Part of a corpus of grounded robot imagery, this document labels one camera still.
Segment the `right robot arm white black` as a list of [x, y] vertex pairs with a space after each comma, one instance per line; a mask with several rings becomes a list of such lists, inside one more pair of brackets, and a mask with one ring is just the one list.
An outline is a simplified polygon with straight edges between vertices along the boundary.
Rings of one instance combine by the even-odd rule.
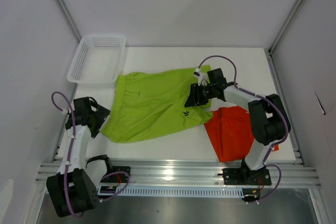
[[290, 123], [280, 97], [276, 94], [263, 97], [234, 81], [227, 82], [220, 68], [208, 73], [196, 68], [194, 77], [197, 83], [190, 87], [190, 94], [184, 104], [186, 108], [203, 106], [216, 98], [248, 112], [254, 140], [241, 162], [239, 176], [244, 183], [253, 183], [258, 179], [259, 172], [266, 168], [266, 159], [273, 146], [285, 141], [290, 132]]

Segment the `orange shorts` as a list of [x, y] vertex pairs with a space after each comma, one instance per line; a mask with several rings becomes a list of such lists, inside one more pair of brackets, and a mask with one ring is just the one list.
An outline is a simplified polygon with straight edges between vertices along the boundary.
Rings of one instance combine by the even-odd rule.
[[222, 163], [245, 158], [254, 140], [249, 114], [239, 106], [214, 111], [205, 129]]

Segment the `lime green shorts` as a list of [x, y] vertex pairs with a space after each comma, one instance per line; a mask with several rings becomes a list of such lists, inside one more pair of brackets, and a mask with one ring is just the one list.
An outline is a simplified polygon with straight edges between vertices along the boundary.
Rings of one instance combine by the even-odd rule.
[[211, 104], [184, 106], [194, 68], [133, 72], [117, 78], [113, 105], [101, 133], [115, 143], [150, 140], [207, 123]]

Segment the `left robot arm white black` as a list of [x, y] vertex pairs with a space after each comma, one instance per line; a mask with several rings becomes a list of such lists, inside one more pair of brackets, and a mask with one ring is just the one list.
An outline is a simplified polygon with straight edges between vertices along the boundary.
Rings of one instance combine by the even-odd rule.
[[86, 158], [89, 141], [99, 134], [110, 111], [94, 98], [82, 97], [74, 99], [67, 112], [65, 155], [56, 174], [47, 178], [46, 186], [59, 217], [80, 218], [97, 207], [99, 183], [114, 176], [107, 155]]

